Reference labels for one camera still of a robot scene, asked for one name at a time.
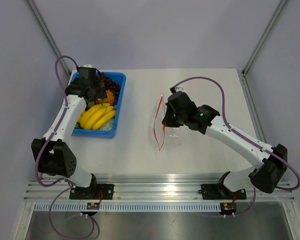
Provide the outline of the clear zip top bag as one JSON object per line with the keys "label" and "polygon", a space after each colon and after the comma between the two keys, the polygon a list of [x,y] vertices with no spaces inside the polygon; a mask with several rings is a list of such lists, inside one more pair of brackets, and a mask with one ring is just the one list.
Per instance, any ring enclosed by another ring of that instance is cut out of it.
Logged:
{"label": "clear zip top bag", "polygon": [[152,109],[149,117],[149,143],[155,153],[163,150],[173,151],[182,145],[180,128],[167,127],[162,121],[167,113],[165,96],[162,93],[152,102]]}

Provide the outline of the large yellow banana bunch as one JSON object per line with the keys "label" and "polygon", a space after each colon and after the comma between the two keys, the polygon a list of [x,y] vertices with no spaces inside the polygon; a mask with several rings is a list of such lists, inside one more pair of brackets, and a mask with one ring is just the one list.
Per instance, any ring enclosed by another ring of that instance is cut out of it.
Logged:
{"label": "large yellow banana bunch", "polygon": [[77,120],[78,127],[84,130],[99,130],[107,121],[114,118],[116,110],[109,103],[97,104],[82,112]]}

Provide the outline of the red bell pepper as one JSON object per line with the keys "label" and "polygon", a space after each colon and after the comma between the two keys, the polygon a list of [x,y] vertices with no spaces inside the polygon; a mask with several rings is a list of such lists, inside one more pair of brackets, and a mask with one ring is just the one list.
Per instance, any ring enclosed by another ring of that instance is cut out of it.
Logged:
{"label": "red bell pepper", "polygon": [[98,104],[108,104],[109,103],[109,100],[107,98],[103,98],[103,99],[98,99],[95,101],[95,104],[98,105]]}

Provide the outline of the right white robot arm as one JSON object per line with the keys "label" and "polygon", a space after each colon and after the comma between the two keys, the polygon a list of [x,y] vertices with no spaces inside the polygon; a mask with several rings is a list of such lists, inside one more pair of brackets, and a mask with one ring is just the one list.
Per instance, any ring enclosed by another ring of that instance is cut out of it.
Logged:
{"label": "right white robot arm", "polygon": [[257,188],[271,194],[283,174],[286,165],[273,156],[287,160],[288,150],[281,144],[273,147],[236,128],[228,128],[223,116],[209,105],[197,107],[183,91],[168,97],[167,109],[162,123],[169,128],[187,126],[192,131],[214,138],[245,158],[250,168],[228,171],[217,182],[217,193],[229,198],[234,192],[245,188]]}

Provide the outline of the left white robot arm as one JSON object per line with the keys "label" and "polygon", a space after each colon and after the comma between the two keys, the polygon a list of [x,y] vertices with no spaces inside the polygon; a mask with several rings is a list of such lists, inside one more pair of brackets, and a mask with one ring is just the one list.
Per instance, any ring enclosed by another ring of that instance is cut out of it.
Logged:
{"label": "left white robot arm", "polygon": [[98,194],[98,186],[92,183],[93,175],[77,164],[77,158],[69,147],[70,137],[77,120],[87,105],[100,98],[96,76],[102,74],[90,65],[77,67],[78,77],[63,88],[64,99],[53,124],[45,135],[31,143],[35,159],[35,178],[43,187],[51,187],[65,180],[80,188],[87,199]]}

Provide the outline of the purple grape bunch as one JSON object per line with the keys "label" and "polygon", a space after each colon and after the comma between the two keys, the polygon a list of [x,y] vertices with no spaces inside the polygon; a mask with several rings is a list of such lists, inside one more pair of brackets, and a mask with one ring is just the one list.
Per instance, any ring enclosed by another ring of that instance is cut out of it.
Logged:
{"label": "purple grape bunch", "polygon": [[96,74],[95,81],[98,83],[101,81],[101,79],[103,79],[106,90],[118,92],[121,89],[120,85],[113,81],[113,79],[104,72],[101,72],[101,75],[98,73]]}

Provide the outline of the green white cabbage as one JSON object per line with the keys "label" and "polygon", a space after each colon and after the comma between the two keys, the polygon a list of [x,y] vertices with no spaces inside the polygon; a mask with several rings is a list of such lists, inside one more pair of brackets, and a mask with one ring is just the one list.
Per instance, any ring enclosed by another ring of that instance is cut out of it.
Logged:
{"label": "green white cabbage", "polygon": [[100,131],[110,131],[110,130],[112,130],[112,128],[114,126],[114,122],[115,122],[115,119],[111,118],[99,130]]}

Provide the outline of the blue plastic bin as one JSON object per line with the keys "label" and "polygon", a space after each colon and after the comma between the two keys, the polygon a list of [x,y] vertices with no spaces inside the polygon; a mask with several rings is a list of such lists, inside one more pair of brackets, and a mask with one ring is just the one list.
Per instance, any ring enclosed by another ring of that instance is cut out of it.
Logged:
{"label": "blue plastic bin", "polygon": [[96,73],[95,86],[100,86],[103,80],[106,96],[94,98],[78,117],[73,136],[111,139],[115,136],[121,103],[124,94],[126,76],[120,72]]}

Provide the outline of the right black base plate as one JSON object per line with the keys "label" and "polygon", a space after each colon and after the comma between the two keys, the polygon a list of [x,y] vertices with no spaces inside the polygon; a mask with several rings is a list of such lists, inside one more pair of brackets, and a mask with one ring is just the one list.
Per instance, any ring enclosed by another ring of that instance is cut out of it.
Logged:
{"label": "right black base plate", "polygon": [[216,183],[204,183],[200,185],[199,194],[203,200],[246,200],[247,194],[244,189],[231,192],[223,185]]}

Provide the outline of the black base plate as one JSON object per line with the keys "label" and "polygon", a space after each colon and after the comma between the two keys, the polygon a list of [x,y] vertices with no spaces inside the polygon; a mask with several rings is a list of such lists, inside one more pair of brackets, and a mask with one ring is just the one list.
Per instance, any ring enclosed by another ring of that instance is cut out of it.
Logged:
{"label": "black base plate", "polygon": [[231,192],[223,185],[216,183],[204,183],[200,185],[199,194],[203,200],[246,200],[247,194],[244,189]]}
{"label": "black base plate", "polygon": [[70,200],[112,200],[113,184],[97,184],[92,187],[75,187],[70,191]]}

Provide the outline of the aluminium mounting rail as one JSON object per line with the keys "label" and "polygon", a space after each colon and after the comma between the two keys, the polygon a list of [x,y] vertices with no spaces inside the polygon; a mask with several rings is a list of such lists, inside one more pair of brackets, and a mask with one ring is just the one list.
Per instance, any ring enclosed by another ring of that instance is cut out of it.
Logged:
{"label": "aluminium mounting rail", "polygon": [[[203,202],[201,184],[216,183],[221,174],[101,174],[95,173],[98,184],[113,184],[112,202]],[[43,187],[30,181],[24,201],[52,201],[68,188],[66,182]],[[272,194],[256,190],[257,202],[295,202],[292,192],[276,189]]]}

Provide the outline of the left aluminium frame post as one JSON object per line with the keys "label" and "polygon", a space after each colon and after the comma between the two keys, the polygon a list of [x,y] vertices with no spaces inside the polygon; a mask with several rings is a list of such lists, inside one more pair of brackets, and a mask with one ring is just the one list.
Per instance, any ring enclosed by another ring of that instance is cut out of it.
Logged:
{"label": "left aluminium frame post", "polygon": [[25,0],[25,3],[28,5],[30,12],[32,13],[35,21],[37,22],[39,28],[41,29],[46,41],[48,42],[52,52],[56,58],[62,56],[60,49],[58,48],[51,31],[42,15],[37,3],[35,0]]}

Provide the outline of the aluminium frame post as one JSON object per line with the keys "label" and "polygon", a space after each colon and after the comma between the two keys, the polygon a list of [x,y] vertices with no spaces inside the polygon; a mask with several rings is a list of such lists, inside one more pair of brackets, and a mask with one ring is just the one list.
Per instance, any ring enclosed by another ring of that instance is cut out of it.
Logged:
{"label": "aluminium frame post", "polygon": [[252,51],[252,54],[250,55],[245,67],[242,70],[242,75],[246,77],[252,68],[253,64],[255,63],[258,55],[261,53],[263,46],[266,44],[266,41],[270,37],[276,23],[278,22],[281,14],[283,13],[286,5],[288,4],[288,0],[280,0],[278,5],[276,6],[273,14],[271,15],[271,18],[269,19],[266,27],[264,28],[255,48]]}
{"label": "aluminium frame post", "polygon": [[25,0],[25,3],[28,5],[30,12],[32,13],[35,21],[37,22],[39,28],[41,29],[46,41],[48,42],[52,52],[56,58],[62,56],[60,49],[58,48],[51,31],[42,15],[37,3],[35,0]]}

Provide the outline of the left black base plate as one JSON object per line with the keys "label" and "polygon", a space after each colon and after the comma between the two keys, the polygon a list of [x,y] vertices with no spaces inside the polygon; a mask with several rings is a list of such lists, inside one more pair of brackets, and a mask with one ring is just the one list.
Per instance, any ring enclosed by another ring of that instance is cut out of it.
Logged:
{"label": "left black base plate", "polygon": [[112,200],[113,184],[97,184],[92,187],[75,187],[70,191],[70,200]]}

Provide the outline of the right aluminium frame post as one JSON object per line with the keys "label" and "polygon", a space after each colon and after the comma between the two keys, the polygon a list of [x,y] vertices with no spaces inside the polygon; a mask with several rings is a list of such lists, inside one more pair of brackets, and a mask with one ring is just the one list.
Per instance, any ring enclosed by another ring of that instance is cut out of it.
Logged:
{"label": "right aluminium frame post", "polygon": [[286,5],[288,4],[288,0],[280,0],[278,5],[276,6],[273,14],[271,15],[271,18],[269,19],[266,27],[264,28],[255,48],[252,51],[252,54],[250,55],[245,67],[242,70],[242,75],[246,77],[252,68],[253,64],[255,63],[258,55],[261,53],[263,46],[266,44],[266,41],[270,37],[276,23],[278,22],[281,14],[283,13]]}

